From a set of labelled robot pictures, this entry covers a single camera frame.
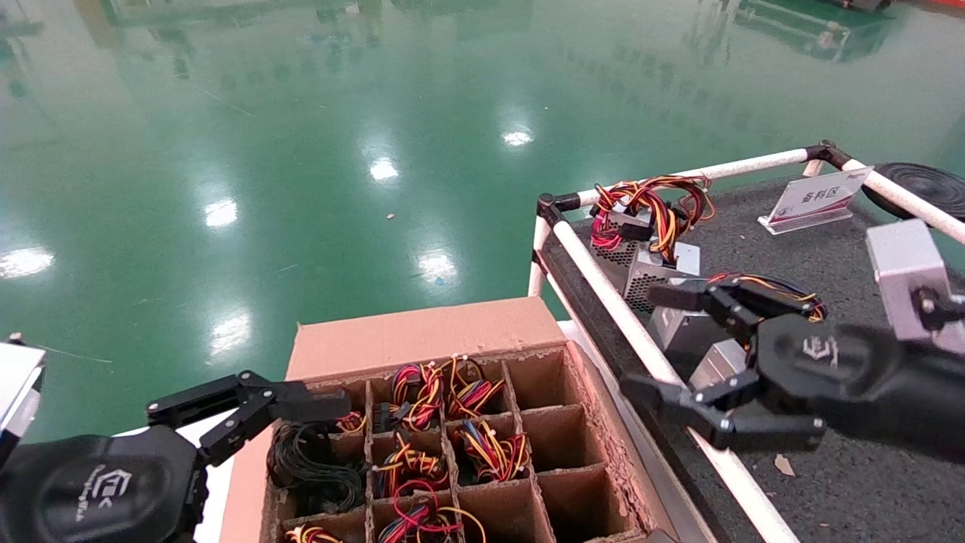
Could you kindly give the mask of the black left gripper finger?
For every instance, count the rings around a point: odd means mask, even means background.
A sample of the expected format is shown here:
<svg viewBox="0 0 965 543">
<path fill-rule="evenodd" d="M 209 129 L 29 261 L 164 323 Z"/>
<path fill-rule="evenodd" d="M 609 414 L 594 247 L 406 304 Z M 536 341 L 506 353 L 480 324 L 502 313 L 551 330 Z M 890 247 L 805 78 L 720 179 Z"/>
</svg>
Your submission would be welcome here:
<svg viewBox="0 0 965 543">
<path fill-rule="evenodd" d="M 199 455 L 207 466 L 221 466 L 273 423 L 334 422 L 351 412 L 344 389 L 314 395 L 304 382 L 234 387 L 228 408 L 234 412 L 199 440 Z"/>
</svg>

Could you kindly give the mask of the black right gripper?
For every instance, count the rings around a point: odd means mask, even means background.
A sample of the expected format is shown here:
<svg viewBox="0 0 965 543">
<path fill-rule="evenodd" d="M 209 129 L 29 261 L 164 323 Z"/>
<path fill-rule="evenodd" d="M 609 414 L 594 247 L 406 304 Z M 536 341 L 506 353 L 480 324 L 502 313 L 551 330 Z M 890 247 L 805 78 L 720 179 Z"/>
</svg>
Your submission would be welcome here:
<svg viewBox="0 0 965 543">
<path fill-rule="evenodd" d="M 648 302 L 707 313 L 738 340 L 757 331 L 759 374 L 738 373 L 699 391 L 626 374 L 621 392 L 635 410 L 735 453 L 813 451 L 826 423 L 849 439 L 963 461 L 961 354 L 902 341 L 886 329 L 785 315 L 785 296 L 734 279 L 660 283 L 648 290 Z M 781 406 L 761 377 L 814 415 Z"/>
</svg>

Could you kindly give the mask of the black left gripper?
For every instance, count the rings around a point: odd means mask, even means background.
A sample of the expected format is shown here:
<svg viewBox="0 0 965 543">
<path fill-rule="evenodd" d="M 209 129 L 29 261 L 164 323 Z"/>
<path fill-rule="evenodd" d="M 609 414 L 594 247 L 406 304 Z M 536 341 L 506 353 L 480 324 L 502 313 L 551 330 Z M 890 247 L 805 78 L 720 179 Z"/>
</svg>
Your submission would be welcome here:
<svg viewBox="0 0 965 543">
<path fill-rule="evenodd" d="M 242 412 L 261 377 L 239 373 L 156 399 L 147 425 L 172 429 Z M 203 518 L 207 472 L 189 440 L 165 427 L 19 446 L 2 468 L 4 542 L 190 542 Z"/>
</svg>

